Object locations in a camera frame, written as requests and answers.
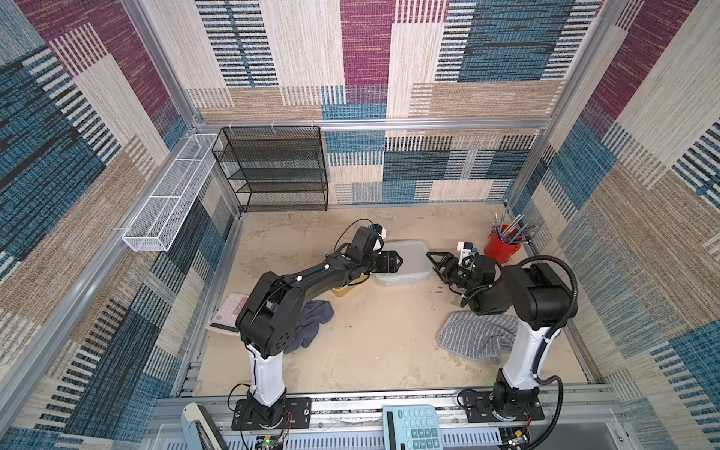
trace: white wire mesh basket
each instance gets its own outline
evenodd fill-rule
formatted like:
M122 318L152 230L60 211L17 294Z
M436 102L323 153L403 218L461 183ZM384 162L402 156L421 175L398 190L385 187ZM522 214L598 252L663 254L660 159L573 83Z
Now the white wire mesh basket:
M123 241L134 251L167 251L222 151L214 134L196 134L180 150L160 184L132 219Z

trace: metal mesh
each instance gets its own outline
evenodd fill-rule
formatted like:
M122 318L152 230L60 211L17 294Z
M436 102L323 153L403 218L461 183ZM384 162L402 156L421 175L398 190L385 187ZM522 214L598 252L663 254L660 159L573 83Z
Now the metal mesh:
M227 127L213 152L244 211L326 211L318 127Z
M167 251L185 221L215 159L216 135L194 135L132 219L122 239L134 251Z

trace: red pencil cup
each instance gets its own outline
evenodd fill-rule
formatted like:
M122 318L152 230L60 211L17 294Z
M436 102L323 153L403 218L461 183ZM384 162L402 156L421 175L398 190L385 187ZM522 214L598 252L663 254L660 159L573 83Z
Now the red pencil cup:
M503 231L507 228L507 225L503 225ZM492 259L495 259L500 264L505 264L510 260L510 257L515 254L516 251L520 250L521 244L515 244L514 246L511 246L509 244L506 244L502 242L498 238L498 234L495 231L491 231L490 235L488 236L487 244L485 244L485 249L483 249L483 253L485 256L489 256Z

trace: black wire mesh shelf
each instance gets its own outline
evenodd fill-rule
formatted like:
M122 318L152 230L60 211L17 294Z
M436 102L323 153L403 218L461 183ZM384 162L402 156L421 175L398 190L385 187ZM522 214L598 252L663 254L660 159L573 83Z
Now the black wire mesh shelf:
M318 127L226 127L215 159L243 211L327 211Z

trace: gray towel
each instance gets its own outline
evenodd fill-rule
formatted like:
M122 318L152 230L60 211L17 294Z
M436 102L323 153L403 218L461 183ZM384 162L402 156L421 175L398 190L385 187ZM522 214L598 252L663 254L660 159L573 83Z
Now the gray towel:
M295 351L300 346L309 347L320 331L320 324L330 322L334 314L333 306L325 300L310 300L305 303L300 313L300 321L295 327L295 339L285 349L285 353Z
M453 312L438 333L438 345L464 358L492 358L498 363L500 354L513 347L518 321L509 315Z

